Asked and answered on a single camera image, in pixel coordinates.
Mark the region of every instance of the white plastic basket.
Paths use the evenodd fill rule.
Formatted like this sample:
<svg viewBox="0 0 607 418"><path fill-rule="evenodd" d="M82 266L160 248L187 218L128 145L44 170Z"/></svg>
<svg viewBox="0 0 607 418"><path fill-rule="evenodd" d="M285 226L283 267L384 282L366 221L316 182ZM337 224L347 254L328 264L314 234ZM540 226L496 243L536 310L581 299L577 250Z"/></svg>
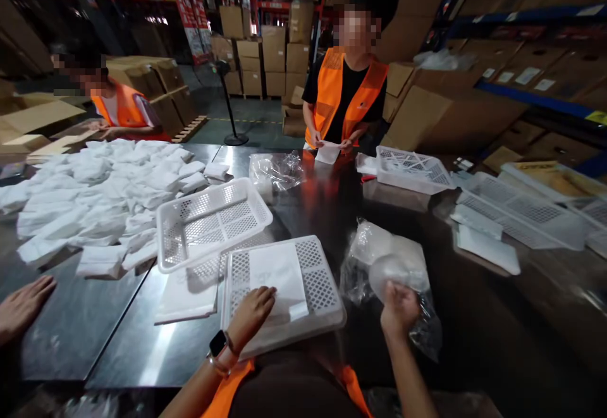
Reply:
<svg viewBox="0 0 607 418"><path fill-rule="evenodd" d="M321 242L316 236L308 236L275 244L286 243L295 245L310 313L287 324L262 326L240 354L241 360L340 329L346 324L346 310L324 256ZM223 330L228 329L236 308L250 291L249 252L267 246L230 252L221 313Z"/></svg>
<svg viewBox="0 0 607 418"><path fill-rule="evenodd" d="M273 217L249 178L164 203L156 212L158 269L191 267L259 233Z"/></svg>
<svg viewBox="0 0 607 418"><path fill-rule="evenodd" d="M377 181L434 195L454 189L451 176L443 163L432 156L377 146Z"/></svg>
<svg viewBox="0 0 607 418"><path fill-rule="evenodd" d="M457 203L496 221L532 249L584 249L586 226L580 216L486 173L464 183Z"/></svg>

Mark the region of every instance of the yellow label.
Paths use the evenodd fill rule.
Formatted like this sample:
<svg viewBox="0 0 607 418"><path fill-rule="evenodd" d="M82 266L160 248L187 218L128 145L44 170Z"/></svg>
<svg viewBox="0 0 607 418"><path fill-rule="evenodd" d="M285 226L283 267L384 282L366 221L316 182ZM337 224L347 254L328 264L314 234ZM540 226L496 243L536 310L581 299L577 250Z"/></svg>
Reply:
<svg viewBox="0 0 607 418"><path fill-rule="evenodd" d="M586 116L586 119L599 124L607 124L607 113L604 111L593 111L591 114Z"/></svg>

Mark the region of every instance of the label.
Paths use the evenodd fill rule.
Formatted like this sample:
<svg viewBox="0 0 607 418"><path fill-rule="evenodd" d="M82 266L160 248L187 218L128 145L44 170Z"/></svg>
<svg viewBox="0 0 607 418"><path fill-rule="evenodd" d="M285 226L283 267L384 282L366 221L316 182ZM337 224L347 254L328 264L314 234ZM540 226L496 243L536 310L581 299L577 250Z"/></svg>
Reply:
<svg viewBox="0 0 607 418"><path fill-rule="evenodd" d="M607 124L607 113L604 111L593 111L591 114L586 116L586 119L599 124Z"/></svg>
<svg viewBox="0 0 607 418"><path fill-rule="evenodd" d="M515 81L515 83L526 85L531 80L533 80L533 78L535 78L540 72L541 72L541 70L538 68L527 67L525 70L523 70L523 72L521 72L521 74L518 76L518 78L514 81Z"/></svg>
<svg viewBox="0 0 607 418"><path fill-rule="evenodd" d="M554 83L556 83L556 81L548 80L547 78L544 78L534 87L534 89L540 90L540 91L545 91L545 90L550 89Z"/></svg>
<svg viewBox="0 0 607 418"><path fill-rule="evenodd" d="M498 78L499 83L508 83L512 77L514 77L514 73L512 72L502 72L500 77Z"/></svg>
<svg viewBox="0 0 607 418"><path fill-rule="evenodd" d="M482 76L483 76L483 78L491 78L494 73L495 73L495 69L488 68L487 70L485 70L485 72L482 74Z"/></svg>
<svg viewBox="0 0 607 418"><path fill-rule="evenodd" d="M601 10L603 10L603 7L605 7L605 4L599 4L597 6L594 7L587 7L585 9L581 9L576 16L594 16L597 13L599 13Z"/></svg>

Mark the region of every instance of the worker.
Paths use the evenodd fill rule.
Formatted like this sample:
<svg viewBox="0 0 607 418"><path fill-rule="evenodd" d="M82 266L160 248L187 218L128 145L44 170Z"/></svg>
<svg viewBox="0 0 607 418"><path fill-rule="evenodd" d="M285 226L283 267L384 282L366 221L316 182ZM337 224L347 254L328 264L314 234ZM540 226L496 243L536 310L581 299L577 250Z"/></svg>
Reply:
<svg viewBox="0 0 607 418"><path fill-rule="evenodd" d="M161 418L371 416L350 367L335 375L316 359L288 350L237 364L271 312L275 293L261 287L245 296L227 331L213 338L207 359ZM405 418L438 416L407 340L419 313L413 290L387 283L381 327Z"/></svg>
<svg viewBox="0 0 607 418"><path fill-rule="evenodd" d="M338 27L340 47L316 60L303 91L304 149L324 142L347 153L369 125L379 121L386 98L388 66L372 53L396 13L398 0L350 0Z"/></svg>
<svg viewBox="0 0 607 418"><path fill-rule="evenodd" d="M171 141L145 96L108 76L105 57L86 49L56 53L53 65L89 95L103 120L89 125L101 139Z"/></svg>

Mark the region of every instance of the plastic bag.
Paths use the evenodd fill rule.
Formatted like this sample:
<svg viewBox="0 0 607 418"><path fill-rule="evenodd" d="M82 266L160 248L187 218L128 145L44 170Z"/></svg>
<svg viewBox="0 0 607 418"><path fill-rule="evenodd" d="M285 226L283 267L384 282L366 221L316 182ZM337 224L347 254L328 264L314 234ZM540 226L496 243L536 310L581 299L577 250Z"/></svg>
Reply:
<svg viewBox="0 0 607 418"><path fill-rule="evenodd" d="M427 51L413 58L416 67L426 70L462 70L468 71L476 62L473 54L450 54L447 48L439 52Z"/></svg>
<svg viewBox="0 0 607 418"><path fill-rule="evenodd" d="M305 181L302 160L293 151L290 154L251 154L248 177L259 193L271 193L296 187Z"/></svg>
<svg viewBox="0 0 607 418"><path fill-rule="evenodd" d="M355 305L373 297L383 302L388 280L415 290L422 312L409 337L422 353L438 362L443 332L434 311L424 252L418 243L360 219L340 276L340 293Z"/></svg>

